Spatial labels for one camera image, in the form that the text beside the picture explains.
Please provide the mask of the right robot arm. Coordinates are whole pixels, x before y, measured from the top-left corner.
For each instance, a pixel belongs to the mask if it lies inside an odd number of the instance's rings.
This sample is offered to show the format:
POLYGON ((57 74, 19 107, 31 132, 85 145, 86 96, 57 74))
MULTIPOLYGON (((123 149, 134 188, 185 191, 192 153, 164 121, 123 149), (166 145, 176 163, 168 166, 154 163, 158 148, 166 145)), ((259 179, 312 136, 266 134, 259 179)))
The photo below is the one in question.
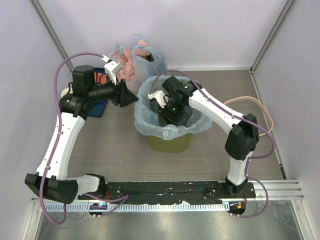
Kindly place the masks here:
POLYGON ((232 110, 194 80, 182 82, 170 76, 161 86, 161 90, 149 93, 148 98, 158 103, 158 113, 168 123, 176 124, 185 107, 190 107, 210 118, 227 134, 224 148, 230 157, 230 165, 225 190, 230 197, 238 197, 248 182, 247 162, 260 140, 256 117, 232 110))

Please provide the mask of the green trash bin pink rim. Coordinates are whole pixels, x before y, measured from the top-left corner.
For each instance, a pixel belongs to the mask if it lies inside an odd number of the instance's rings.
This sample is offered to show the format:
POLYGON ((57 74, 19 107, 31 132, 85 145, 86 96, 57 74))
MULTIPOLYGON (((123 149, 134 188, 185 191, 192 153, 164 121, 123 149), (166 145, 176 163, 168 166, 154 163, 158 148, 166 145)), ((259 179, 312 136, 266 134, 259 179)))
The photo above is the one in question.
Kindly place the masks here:
POLYGON ((148 142, 151 148, 158 152, 164 153, 181 153, 185 151, 193 137, 192 133, 174 138, 172 140, 164 140, 156 136, 148 136, 148 142))

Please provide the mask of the blue plastic bag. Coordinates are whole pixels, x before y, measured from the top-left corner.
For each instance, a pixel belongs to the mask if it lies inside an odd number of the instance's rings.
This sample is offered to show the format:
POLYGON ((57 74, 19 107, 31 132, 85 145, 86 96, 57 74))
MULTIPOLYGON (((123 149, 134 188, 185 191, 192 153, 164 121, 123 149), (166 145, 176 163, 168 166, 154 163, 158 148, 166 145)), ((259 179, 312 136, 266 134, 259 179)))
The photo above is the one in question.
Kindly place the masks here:
POLYGON ((138 101, 134 103, 134 125, 136 130, 144 136, 154 136, 169 141, 186 134, 197 134, 207 131, 212 127, 213 121, 204 113, 186 106, 181 120, 177 125, 169 124, 159 115, 160 109, 157 101, 150 101, 148 94, 153 91, 166 92, 162 84, 169 77, 161 76, 155 83, 155 76, 149 77, 137 92, 138 101))

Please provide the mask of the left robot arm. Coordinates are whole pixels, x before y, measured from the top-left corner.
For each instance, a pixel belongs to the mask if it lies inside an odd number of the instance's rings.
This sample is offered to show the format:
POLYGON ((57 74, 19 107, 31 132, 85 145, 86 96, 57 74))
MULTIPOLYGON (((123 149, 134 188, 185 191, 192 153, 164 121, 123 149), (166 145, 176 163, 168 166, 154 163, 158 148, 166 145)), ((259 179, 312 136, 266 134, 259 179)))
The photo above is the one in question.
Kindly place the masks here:
POLYGON ((124 80, 117 78, 122 64, 107 63, 104 73, 107 82, 95 81, 95 69, 91 65, 76 66, 72 72, 72 86, 59 100, 60 113, 48 150, 34 174, 28 173, 25 184, 38 197, 71 204, 78 196, 89 193, 100 200, 107 192, 104 177, 86 174, 68 178, 70 156, 76 139, 96 102, 111 101, 121 108, 138 100, 124 80))

